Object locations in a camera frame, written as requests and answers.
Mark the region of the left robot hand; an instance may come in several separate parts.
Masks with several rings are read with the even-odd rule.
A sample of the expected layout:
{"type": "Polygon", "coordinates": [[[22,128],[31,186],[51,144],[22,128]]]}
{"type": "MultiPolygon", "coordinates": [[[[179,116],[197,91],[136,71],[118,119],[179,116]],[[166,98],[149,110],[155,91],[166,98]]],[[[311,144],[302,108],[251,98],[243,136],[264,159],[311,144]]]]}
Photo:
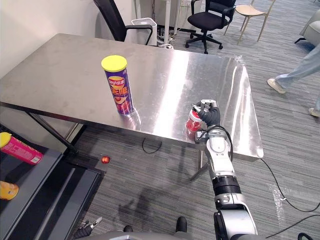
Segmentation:
{"type": "Polygon", "coordinates": [[[91,235],[93,229],[102,221],[102,217],[99,217],[97,220],[90,223],[89,221],[84,222],[84,225],[76,230],[72,239],[80,239],[84,237],[88,237],[91,235]]]}

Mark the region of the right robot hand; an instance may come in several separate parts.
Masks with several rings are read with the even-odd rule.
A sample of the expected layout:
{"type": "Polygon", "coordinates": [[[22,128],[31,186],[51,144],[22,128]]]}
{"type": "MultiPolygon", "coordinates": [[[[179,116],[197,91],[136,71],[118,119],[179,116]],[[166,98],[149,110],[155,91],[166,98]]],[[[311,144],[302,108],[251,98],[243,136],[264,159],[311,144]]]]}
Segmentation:
{"type": "Polygon", "coordinates": [[[192,105],[192,110],[206,123],[207,127],[219,126],[221,123],[221,113],[216,100],[202,99],[192,105]]]}

